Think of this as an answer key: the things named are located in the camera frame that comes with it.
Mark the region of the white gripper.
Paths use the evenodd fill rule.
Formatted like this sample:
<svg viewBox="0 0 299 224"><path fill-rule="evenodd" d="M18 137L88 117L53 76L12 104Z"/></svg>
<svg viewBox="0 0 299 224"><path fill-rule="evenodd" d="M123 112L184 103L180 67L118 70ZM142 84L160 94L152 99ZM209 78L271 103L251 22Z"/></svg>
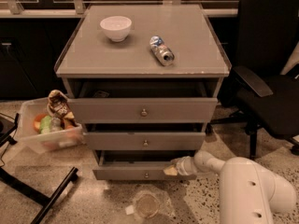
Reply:
<svg viewBox="0 0 299 224"><path fill-rule="evenodd" d="M178 173L180 175L195 175L198 173L193 157L185 156L179 159L173 159L170 162L173 165L164 168L166 175L176 176Z"/></svg>

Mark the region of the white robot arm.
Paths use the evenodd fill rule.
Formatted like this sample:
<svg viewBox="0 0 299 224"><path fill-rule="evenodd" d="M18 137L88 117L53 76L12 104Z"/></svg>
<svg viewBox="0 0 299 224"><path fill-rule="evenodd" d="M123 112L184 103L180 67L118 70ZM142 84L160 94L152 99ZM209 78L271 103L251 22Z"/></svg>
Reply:
<svg viewBox="0 0 299 224"><path fill-rule="evenodd" d="M294 186L253 160L228 161L206 151L182 157L166 168L168 175L213 172L220 178L220 224L273 224L275 213L291 212L297 202Z"/></svg>

